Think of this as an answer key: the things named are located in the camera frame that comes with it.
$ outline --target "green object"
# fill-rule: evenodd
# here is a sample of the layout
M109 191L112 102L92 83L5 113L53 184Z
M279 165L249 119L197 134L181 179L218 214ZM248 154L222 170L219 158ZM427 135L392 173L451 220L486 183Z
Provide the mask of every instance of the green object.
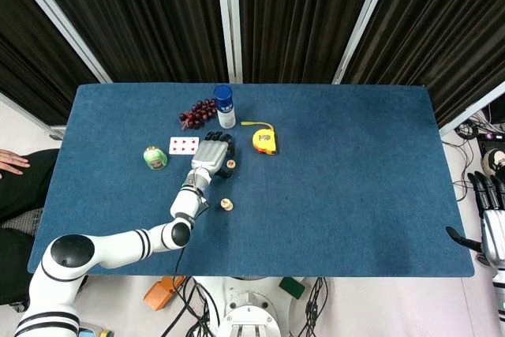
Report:
M157 146L149 146L144 151L144 161L153 170L163 169L168 162L168 157Z
M305 286L291 277L282 278L279 287L297 300L301 298L303 291L305 291Z

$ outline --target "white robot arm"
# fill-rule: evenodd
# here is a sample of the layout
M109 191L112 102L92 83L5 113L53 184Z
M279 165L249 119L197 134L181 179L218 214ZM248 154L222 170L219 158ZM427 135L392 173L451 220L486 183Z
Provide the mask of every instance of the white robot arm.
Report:
M71 234L55 239L47 247L30 283L30 306L17 326L15 337L76 337L79 317L73 301L84 275L100 264L118 268L186 246L197 212L208 207L204 190L221 169L226 154L234 154L231 136L210 132L192 160L188 173L170 208L174 220L150 230L139 229L110 236Z

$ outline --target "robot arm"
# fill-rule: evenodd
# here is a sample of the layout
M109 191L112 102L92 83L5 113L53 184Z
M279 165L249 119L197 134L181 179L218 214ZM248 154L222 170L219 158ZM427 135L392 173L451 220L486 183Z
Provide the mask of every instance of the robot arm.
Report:
M481 218L482 243L463 238L450 227L446 229L458 244L483 253L487 262L498 269L492 285L495 288L500 329L505 336L505 183L478 171L469 173L468 179L472 182Z
M150 230L131 230L110 236L70 234L52 241L30 283L30 307L17 326L15 337L76 337L79 318L73 301L86 272L96 264L118 268L144 260L153 253L185 247L197 212L208 207L204 190L221 169L226 153L233 154L230 135L210 132L193 157L170 214L174 220Z

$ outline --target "blue bottle cap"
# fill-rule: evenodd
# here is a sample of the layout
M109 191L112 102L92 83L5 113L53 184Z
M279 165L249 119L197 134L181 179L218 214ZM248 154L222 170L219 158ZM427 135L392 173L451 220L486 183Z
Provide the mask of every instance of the blue bottle cap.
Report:
M225 84L220 84L216 88L214 88L214 97L216 100L228 100L231 98L231 88Z
M225 84L220 84L214 88L215 106L218 111L224 114L230 112L233 107L233 100L231 99L231 88Z

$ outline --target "black curtain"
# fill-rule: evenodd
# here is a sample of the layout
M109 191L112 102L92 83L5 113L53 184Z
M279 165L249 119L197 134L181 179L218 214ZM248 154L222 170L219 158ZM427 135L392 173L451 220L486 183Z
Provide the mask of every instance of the black curtain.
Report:
M505 80L505 0L380 0L344 83L420 84L440 126Z
M219 0L56 0L113 81L228 81Z
M96 78L33 0L0 4L0 92L49 125L66 124L77 86Z
M240 0L245 83L331 83L364 0Z

